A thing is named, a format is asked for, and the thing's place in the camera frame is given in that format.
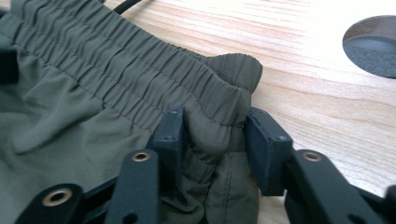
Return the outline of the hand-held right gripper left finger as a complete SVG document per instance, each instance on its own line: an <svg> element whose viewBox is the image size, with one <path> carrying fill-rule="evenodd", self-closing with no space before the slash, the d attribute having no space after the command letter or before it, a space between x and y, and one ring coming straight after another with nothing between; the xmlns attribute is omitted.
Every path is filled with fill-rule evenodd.
<svg viewBox="0 0 396 224"><path fill-rule="evenodd" d="M184 108L166 112L150 137L147 149L159 156L161 185L164 189L180 189L184 157Z"/></svg>

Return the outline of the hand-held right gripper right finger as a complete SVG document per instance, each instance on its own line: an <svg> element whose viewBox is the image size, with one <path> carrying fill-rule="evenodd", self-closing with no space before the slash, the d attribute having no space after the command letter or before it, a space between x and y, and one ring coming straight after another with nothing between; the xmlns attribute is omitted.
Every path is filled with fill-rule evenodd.
<svg viewBox="0 0 396 224"><path fill-rule="evenodd" d="M251 107L245 124L247 160L262 196L282 196L282 167L292 155L292 139L267 112Z"/></svg>

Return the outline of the olive green shorts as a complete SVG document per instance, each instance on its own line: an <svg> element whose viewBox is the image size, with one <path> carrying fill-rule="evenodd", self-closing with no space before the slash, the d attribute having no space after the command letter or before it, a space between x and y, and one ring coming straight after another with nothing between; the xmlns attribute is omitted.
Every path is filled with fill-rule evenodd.
<svg viewBox="0 0 396 224"><path fill-rule="evenodd" d="M256 224L243 127L262 75L253 57L206 57L161 41L97 0L12 0L0 18L0 224L41 190L93 189L183 107L181 191L164 224Z"/></svg>

